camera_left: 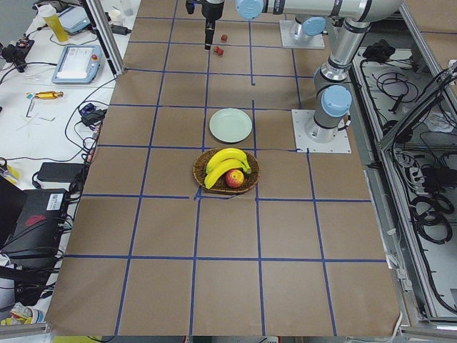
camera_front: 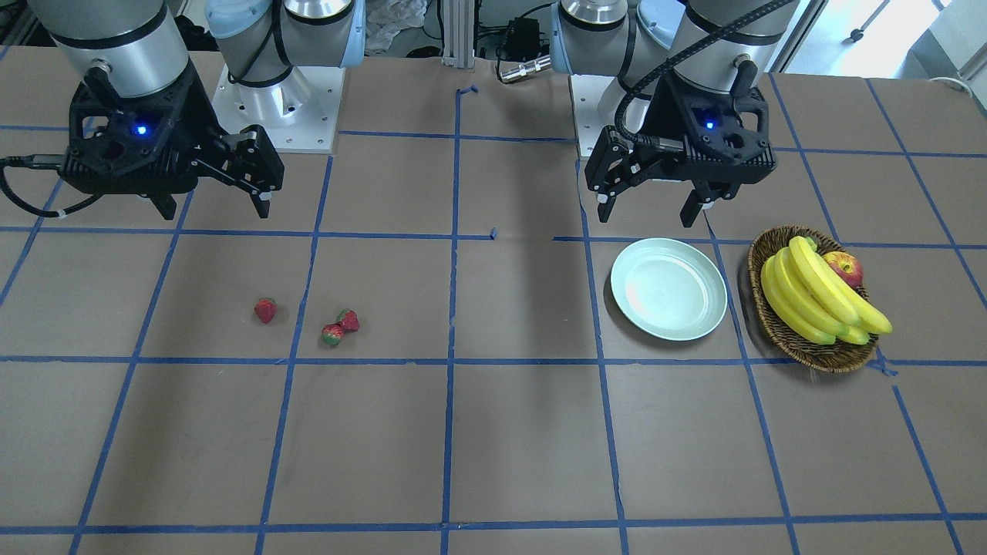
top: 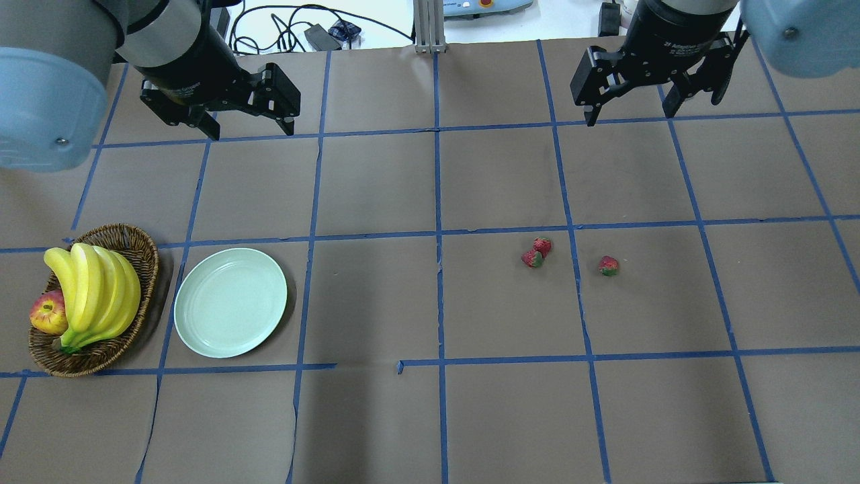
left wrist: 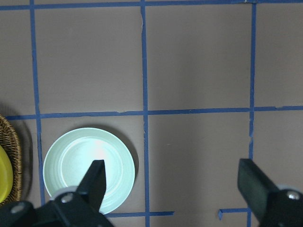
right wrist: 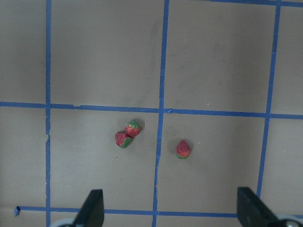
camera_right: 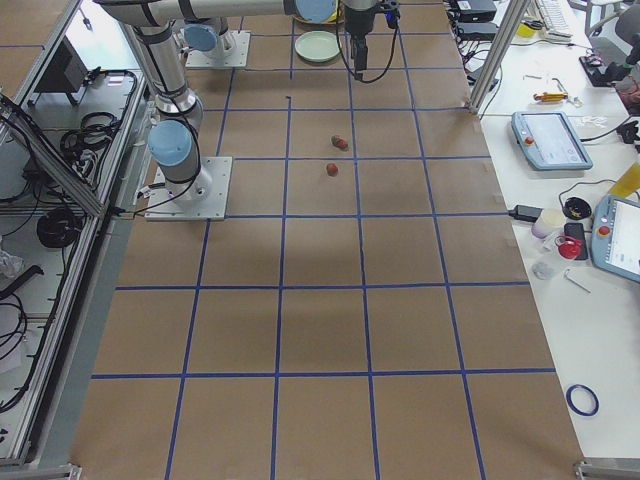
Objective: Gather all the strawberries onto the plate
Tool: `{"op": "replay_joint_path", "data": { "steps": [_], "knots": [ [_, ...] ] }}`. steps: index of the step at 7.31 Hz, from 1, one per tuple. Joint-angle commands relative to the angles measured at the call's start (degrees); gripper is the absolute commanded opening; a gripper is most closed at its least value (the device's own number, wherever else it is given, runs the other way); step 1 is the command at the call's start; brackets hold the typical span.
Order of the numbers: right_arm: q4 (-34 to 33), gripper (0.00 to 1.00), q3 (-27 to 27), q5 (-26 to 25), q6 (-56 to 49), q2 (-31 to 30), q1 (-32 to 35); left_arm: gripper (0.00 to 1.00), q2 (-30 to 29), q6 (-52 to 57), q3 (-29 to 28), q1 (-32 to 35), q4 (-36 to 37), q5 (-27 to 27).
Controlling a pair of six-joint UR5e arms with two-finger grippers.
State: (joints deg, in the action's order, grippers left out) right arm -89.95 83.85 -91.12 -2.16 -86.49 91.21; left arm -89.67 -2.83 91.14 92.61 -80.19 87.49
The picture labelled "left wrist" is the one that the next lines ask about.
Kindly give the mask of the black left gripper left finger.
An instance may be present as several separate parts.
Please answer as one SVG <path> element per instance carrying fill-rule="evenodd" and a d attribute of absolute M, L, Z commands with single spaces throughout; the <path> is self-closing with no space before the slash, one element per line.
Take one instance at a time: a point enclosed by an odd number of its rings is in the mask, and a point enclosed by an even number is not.
<path fill-rule="evenodd" d="M 94 160 L 76 189 L 82 199 L 99 212 L 105 196 L 105 162 Z"/>

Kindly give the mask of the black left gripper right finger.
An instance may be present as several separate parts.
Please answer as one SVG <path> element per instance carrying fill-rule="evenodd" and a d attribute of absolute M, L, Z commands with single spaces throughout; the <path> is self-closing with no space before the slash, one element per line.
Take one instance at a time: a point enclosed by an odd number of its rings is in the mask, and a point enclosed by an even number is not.
<path fill-rule="evenodd" d="M 257 220 L 262 220 L 267 212 L 270 195 L 279 188 L 251 160 L 241 158 L 238 165 L 238 189 Z"/>

